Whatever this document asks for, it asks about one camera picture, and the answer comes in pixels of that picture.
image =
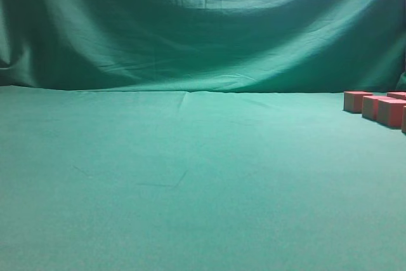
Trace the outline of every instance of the block face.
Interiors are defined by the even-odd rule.
[[[397,98],[399,100],[406,100],[406,92],[388,92],[386,96]]]
[[[364,96],[362,101],[362,117],[375,121],[380,100],[393,100],[389,96]]]
[[[362,112],[362,98],[372,95],[365,91],[345,91],[344,92],[344,110],[360,114]]]
[[[406,133],[406,107],[403,108],[402,132],[403,132],[403,133]]]
[[[392,128],[401,127],[404,106],[406,106],[406,100],[379,100],[377,122]]]
[[[390,105],[388,103],[385,103],[384,100],[379,100],[376,121],[386,125],[389,121],[389,109]]]

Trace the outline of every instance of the green tablecloth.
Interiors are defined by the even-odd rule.
[[[0,88],[0,270],[405,270],[406,136],[342,101]]]

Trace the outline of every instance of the red cube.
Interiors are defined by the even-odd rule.
[[[402,131],[406,133],[406,107],[403,108]]]
[[[375,121],[378,111],[378,101],[394,100],[386,95],[365,95],[362,100],[362,117]]]
[[[344,110],[360,114],[362,111],[362,98],[367,95],[373,95],[371,92],[364,91],[345,91],[344,92]]]
[[[386,94],[391,98],[398,98],[399,100],[406,100],[406,92],[388,92]]]
[[[376,121],[393,128],[401,127],[404,106],[406,100],[379,100]]]

